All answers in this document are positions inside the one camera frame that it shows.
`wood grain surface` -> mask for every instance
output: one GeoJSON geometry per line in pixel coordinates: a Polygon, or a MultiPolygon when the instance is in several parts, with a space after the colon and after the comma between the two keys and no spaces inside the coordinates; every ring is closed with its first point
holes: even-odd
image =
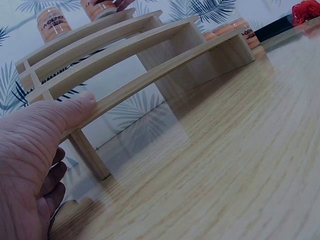
{"type": "Polygon", "coordinates": [[[320,21],[301,28],[113,138],[105,181],[71,169],[51,239],[320,239],[320,21]]]}

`curved wooden shelf board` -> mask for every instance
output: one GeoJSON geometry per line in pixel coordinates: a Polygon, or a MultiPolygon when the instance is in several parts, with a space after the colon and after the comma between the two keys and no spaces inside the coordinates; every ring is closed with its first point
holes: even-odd
{"type": "Polygon", "coordinates": [[[45,79],[77,59],[81,59],[116,41],[139,33],[150,19],[160,16],[161,10],[131,18],[97,31],[40,60],[20,75],[20,82],[25,89],[33,88],[30,72],[35,71],[39,79],[45,79]]]}
{"type": "MultiPolygon", "coordinates": [[[[146,72],[145,74],[141,75],[140,77],[136,78],[135,80],[127,83],[123,87],[119,88],[118,90],[112,92],[108,96],[104,97],[100,101],[97,102],[94,111],[92,112],[91,116],[79,126],[80,129],[100,117],[101,115],[105,114],[124,100],[130,98],[140,90],[144,89],[148,85],[156,82],[157,80],[161,79],[165,75],[171,73],[175,69],[181,67],[182,65],[196,59],[197,57],[203,55],[204,53],[216,48],[219,44],[227,41],[228,39],[235,37],[241,34],[244,31],[244,28],[237,29],[235,31],[229,32],[223,36],[219,36],[213,40],[207,41],[198,45],[162,64],[159,66],[151,69],[150,71],[146,72]]],[[[68,135],[73,132],[75,129],[72,129],[68,132],[65,132],[62,138],[62,142],[68,138],[68,135]]]]}
{"type": "Polygon", "coordinates": [[[16,62],[15,66],[18,73],[22,73],[25,71],[24,62],[28,61],[30,66],[33,66],[37,62],[42,59],[50,56],[56,51],[84,38],[95,32],[98,32],[102,29],[110,27],[112,25],[121,23],[127,19],[131,19],[133,17],[133,13],[136,11],[135,8],[130,8],[121,12],[117,12],[115,14],[106,16],[104,18],[98,19],[91,23],[88,23],[84,26],[81,26],[71,32],[66,33],[65,35],[54,39],[53,41],[45,44],[43,47],[35,50],[34,52],[28,54],[24,58],[20,59],[16,62]]]}
{"type": "Polygon", "coordinates": [[[57,99],[65,92],[105,69],[170,39],[178,30],[182,29],[191,21],[193,22],[194,19],[198,19],[198,17],[190,17],[172,22],[121,41],[62,72],[50,81],[47,81],[27,95],[27,100],[29,103],[37,102],[41,100],[42,93],[45,91],[49,91],[52,97],[57,99]]]}

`human hand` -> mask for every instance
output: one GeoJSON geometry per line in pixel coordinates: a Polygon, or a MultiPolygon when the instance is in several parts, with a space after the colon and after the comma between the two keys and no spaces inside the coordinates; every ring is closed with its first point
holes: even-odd
{"type": "Polygon", "coordinates": [[[50,218],[66,190],[60,182],[67,171],[61,162],[65,152],[58,145],[64,131],[80,125],[95,104],[95,96],[86,91],[79,98],[39,101],[0,118],[0,239],[47,238],[50,218]]]}

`red object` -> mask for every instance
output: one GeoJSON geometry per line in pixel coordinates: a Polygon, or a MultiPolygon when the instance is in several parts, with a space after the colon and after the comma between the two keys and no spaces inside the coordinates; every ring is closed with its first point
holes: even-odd
{"type": "Polygon", "coordinates": [[[304,0],[292,7],[292,25],[297,26],[305,21],[320,16],[320,3],[316,0],[304,0]]]}

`black object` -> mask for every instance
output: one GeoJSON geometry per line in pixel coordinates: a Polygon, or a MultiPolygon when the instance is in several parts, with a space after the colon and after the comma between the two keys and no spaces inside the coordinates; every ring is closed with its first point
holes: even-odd
{"type": "Polygon", "coordinates": [[[289,29],[292,29],[292,14],[284,16],[277,21],[274,21],[263,28],[255,31],[256,37],[259,39],[260,42],[263,42],[267,39],[270,39],[278,34],[283,33],[289,29]]]}

